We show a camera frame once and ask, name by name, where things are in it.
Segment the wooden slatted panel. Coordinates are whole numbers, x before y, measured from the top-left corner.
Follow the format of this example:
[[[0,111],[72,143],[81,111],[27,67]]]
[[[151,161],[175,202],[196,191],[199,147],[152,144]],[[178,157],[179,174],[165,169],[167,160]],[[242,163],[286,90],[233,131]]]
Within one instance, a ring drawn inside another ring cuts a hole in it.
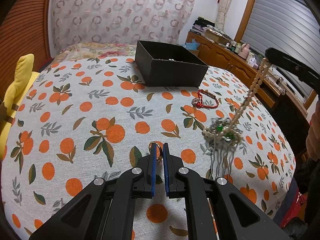
[[[36,72],[51,59],[48,9],[49,0],[16,0],[1,23],[1,99],[21,56],[34,54]]]

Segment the orange print bedspread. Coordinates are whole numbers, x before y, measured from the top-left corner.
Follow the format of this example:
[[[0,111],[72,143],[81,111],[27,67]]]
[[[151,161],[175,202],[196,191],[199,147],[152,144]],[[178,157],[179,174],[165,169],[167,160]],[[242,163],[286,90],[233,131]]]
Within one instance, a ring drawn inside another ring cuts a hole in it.
[[[216,99],[192,105],[197,88],[146,87],[132,58],[52,64],[23,99],[7,138],[1,193],[7,221],[21,239],[57,213],[94,178],[111,180],[168,143],[171,154],[206,177],[210,156],[202,129],[232,118],[247,86],[209,67],[200,85]],[[269,217],[293,184],[296,160],[280,127],[258,99],[239,119],[242,142],[224,176]]]

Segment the patterned headboard cushion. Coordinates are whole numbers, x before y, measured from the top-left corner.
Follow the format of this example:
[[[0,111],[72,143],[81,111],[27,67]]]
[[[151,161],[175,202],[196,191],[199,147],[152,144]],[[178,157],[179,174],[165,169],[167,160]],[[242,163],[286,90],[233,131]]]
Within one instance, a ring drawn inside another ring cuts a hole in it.
[[[177,44],[195,0],[51,0],[52,50],[82,42]]]

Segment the cream curtain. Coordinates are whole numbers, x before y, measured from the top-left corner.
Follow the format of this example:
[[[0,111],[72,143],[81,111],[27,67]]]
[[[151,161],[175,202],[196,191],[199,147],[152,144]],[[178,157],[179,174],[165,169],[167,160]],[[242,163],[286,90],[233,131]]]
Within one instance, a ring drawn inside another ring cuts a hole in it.
[[[221,31],[224,30],[227,12],[229,11],[231,1],[232,0],[219,0],[215,27]]]

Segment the pink bottle on dresser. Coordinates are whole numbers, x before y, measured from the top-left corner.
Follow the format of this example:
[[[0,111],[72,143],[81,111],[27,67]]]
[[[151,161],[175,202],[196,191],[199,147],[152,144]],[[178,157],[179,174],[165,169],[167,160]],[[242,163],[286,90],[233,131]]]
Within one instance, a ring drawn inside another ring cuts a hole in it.
[[[248,43],[244,43],[241,45],[241,49],[238,55],[245,60],[248,57],[249,51],[250,51],[250,45]]]

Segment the silver green tassel hair comb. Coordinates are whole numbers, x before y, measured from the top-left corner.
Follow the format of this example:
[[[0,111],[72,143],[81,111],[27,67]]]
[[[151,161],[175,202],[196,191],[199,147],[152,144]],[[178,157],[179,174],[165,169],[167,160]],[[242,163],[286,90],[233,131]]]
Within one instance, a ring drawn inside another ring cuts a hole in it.
[[[237,118],[214,118],[211,125],[202,130],[210,156],[207,175],[210,180],[231,175],[234,155],[242,141],[237,122]]]

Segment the yellow plush toy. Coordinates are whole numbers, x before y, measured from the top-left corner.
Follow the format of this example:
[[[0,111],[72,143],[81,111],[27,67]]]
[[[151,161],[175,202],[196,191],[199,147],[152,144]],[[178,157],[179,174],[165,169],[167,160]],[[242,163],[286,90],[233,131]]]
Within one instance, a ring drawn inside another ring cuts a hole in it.
[[[16,64],[14,80],[5,92],[1,103],[1,161],[7,153],[7,138],[14,123],[23,98],[38,77],[38,72],[33,72],[34,55],[27,54],[19,58]]]

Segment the clutter pile on dresser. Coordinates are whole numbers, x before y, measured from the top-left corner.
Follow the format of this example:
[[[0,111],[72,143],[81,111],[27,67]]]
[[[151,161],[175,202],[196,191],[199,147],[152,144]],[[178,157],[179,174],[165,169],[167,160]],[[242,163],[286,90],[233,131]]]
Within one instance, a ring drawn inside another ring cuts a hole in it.
[[[217,44],[226,45],[231,41],[231,38],[227,34],[215,27],[215,23],[202,17],[198,17],[194,21],[190,31]]]

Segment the wooden dresser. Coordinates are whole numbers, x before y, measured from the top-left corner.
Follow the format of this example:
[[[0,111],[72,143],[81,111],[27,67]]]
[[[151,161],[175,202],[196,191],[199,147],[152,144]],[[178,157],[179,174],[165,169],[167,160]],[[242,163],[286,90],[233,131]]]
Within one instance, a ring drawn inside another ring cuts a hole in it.
[[[198,57],[207,65],[228,70],[247,87],[251,85],[258,71],[248,65],[244,59],[191,31],[188,33],[186,41],[196,41],[200,44],[197,48],[199,51]],[[271,73],[267,74],[261,88],[258,89],[256,97],[272,111],[276,109],[280,102],[284,102],[288,98],[289,102],[293,103],[305,118],[307,117],[307,110],[303,104],[299,103],[287,88],[277,88],[276,84],[271,81]]]

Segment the window roller blind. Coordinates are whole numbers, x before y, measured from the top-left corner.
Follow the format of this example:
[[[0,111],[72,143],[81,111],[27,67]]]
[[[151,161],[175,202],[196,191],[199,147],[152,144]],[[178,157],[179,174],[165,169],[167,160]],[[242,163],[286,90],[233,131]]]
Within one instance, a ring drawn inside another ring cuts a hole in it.
[[[254,0],[241,41],[261,55],[276,48],[319,72],[319,24],[303,0]]]

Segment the black jewelry box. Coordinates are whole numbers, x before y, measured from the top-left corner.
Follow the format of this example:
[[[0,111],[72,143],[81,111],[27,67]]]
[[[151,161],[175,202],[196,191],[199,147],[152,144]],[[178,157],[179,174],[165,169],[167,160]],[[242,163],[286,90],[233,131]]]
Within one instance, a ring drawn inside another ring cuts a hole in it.
[[[143,40],[135,63],[148,87],[199,87],[209,68],[182,46]]]

